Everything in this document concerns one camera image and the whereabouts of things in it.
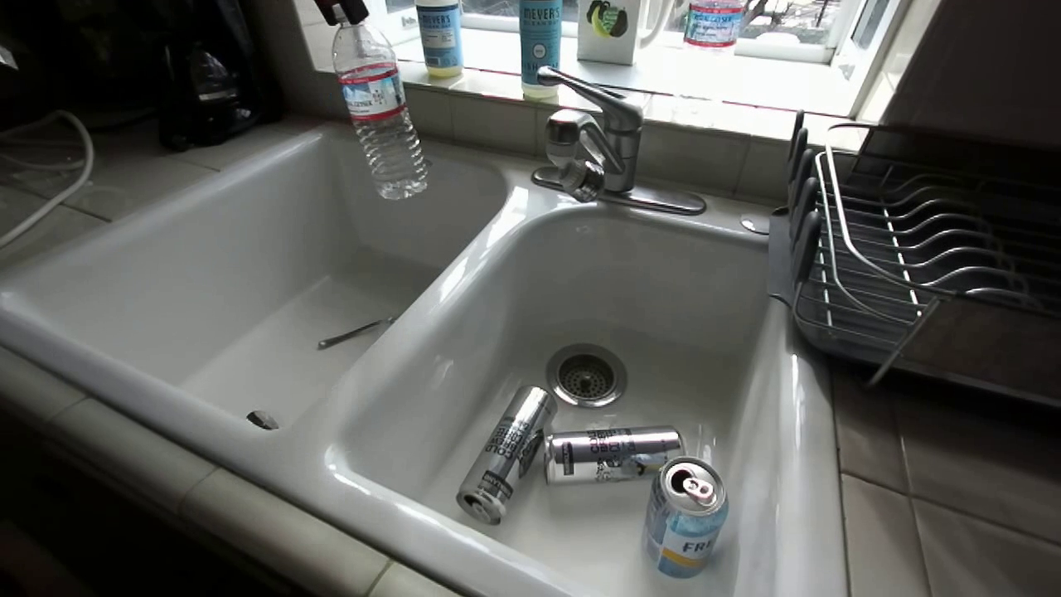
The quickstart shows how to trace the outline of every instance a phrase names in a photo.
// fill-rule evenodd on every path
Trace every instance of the sink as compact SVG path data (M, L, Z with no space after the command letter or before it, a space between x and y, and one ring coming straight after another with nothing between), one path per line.
M312 127L6 273L0 340L469 595L846 595L833 412L742 229L763 210L585 206L447 143L427 143L433 193L395 206L347 143ZM723 474L709 572L647 567L650 477L534 466L497 528L454 503L559 356L605 356L594 388L616 400L561 405L554 426L678 426Z

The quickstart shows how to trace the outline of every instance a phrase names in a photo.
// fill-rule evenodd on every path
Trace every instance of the tile countertop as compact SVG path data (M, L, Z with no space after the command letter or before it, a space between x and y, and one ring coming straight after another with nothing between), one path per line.
M829 363L851 597L1061 595L1061 412Z
M189 153L163 153L154 127L98 137L93 183L4 248L0 269L221 173L303 124ZM870 370L827 360L851 597L1061 595L1061 412L904 373L870 391L860 378ZM451 595L4 349L0 409L100 481L308 595Z

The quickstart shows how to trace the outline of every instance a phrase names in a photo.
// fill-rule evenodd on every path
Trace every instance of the dish rack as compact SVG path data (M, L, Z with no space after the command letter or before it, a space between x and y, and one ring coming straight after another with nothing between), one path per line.
M794 137L794 323L827 356L1061 409L1061 195Z

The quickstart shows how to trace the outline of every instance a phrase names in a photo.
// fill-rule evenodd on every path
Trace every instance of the drain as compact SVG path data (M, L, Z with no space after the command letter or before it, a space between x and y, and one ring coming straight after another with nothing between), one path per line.
M554 396L577 409L606 409L627 391L627 368L598 345L572 345L547 363Z

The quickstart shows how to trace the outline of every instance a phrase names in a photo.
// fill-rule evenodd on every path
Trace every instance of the bottle on windowsill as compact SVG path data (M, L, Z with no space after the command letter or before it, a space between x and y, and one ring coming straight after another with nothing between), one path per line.
M333 3L333 14L340 19L335 75L374 190L391 202L415 198L427 190L427 161L405 105L395 49L370 27L365 3L355 0L351 14Z
M708 49L732 49L742 27L742 0L690 0L683 40Z
M536 68L561 68L561 0L520 0L520 75L528 99L559 99L559 84L542 84Z
M421 46L427 79L459 79L462 53L462 0L419 0Z

